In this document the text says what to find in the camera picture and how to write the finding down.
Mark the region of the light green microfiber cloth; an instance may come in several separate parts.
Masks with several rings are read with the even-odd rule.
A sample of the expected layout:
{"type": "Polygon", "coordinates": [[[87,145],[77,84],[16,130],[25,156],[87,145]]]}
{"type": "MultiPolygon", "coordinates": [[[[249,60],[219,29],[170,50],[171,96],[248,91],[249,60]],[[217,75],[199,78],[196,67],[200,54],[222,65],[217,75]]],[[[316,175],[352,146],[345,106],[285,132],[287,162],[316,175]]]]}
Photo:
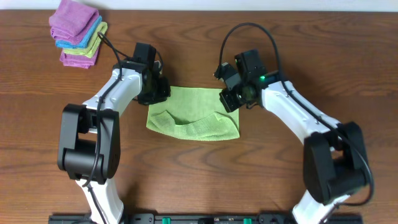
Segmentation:
{"type": "Polygon", "coordinates": [[[146,127],[166,136],[191,141],[237,139],[239,111],[228,113],[218,88],[172,86],[171,96],[149,106],[146,127]]]}

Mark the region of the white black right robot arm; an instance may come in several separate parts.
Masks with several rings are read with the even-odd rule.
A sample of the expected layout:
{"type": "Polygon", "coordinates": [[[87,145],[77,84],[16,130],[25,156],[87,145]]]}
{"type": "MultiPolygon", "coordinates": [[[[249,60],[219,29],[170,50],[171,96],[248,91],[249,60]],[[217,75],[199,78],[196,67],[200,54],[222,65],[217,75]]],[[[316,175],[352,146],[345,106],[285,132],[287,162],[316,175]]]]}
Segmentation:
{"type": "Polygon", "coordinates": [[[314,107],[279,71],[269,72],[257,50],[225,62],[214,76],[226,87],[220,100],[227,112],[259,105],[276,115],[303,144],[306,191],[291,215],[261,215],[259,223],[362,223],[360,215],[334,211],[365,186],[374,186],[361,128],[341,123],[314,107]]]}

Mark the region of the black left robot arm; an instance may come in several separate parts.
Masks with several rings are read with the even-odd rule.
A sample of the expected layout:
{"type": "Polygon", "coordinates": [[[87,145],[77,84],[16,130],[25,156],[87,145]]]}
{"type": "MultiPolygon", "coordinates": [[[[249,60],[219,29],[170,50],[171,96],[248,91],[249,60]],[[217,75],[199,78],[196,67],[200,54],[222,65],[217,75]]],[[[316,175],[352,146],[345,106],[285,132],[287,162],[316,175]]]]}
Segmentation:
{"type": "Polygon", "coordinates": [[[155,47],[137,43],[134,53],[118,59],[111,78],[80,105],[62,111],[57,165],[83,190],[91,212],[51,215],[49,223],[129,223],[114,176],[121,158],[120,117],[132,101],[153,105],[170,96],[155,47]]]}

